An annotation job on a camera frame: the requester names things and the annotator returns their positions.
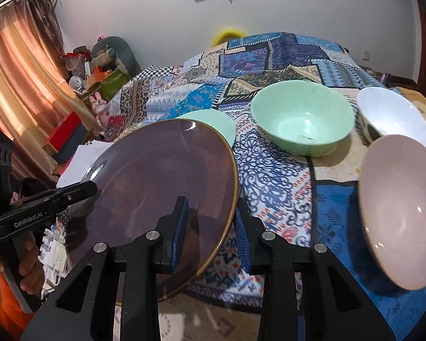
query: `mint green bowl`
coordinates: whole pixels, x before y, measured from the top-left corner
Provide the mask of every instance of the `mint green bowl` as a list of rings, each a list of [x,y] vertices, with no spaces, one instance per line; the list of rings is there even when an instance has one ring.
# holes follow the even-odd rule
[[[355,122],[343,95],[308,81],[284,81],[263,88],[252,99],[251,113],[276,145],[294,155],[332,152]]]

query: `electrical outlet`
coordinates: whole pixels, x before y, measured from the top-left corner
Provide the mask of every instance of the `electrical outlet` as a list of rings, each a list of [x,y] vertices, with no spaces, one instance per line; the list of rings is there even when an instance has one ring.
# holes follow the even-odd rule
[[[368,61],[369,57],[371,56],[371,53],[369,51],[363,51],[362,59]]]

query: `orange clothing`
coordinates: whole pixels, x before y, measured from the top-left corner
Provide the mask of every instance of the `orange clothing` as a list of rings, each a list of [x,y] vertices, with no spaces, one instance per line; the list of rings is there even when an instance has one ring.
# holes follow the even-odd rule
[[[34,313],[25,314],[14,297],[6,279],[0,275],[0,324],[15,341],[19,341],[25,327],[31,321]]]

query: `metal screw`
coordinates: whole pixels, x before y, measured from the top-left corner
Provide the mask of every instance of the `metal screw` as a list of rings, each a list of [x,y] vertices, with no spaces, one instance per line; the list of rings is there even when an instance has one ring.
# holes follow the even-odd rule
[[[320,254],[323,254],[327,251],[327,247],[324,244],[319,243],[314,245],[314,250],[316,250]]]
[[[96,252],[103,252],[106,248],[107,245],[104,242],[98,242],[95,246],[93,246],[93,250]]]
[[[273,232],[265,231],[262,233],[262,238],[266,241],[272,241],[276,238],[276,235]]]
[[[149,240],[155,240],[159,237],[159,232],[158,231],[147,232],[145,237],[148,238]]]

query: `pink bowl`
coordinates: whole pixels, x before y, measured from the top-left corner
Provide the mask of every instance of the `pink bowl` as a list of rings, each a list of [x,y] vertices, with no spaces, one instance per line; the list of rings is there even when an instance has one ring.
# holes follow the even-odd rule
[[[371,252],[398,286],[426,286],[426,148],[409,137],[382,137],[369,148],[358,180]]]

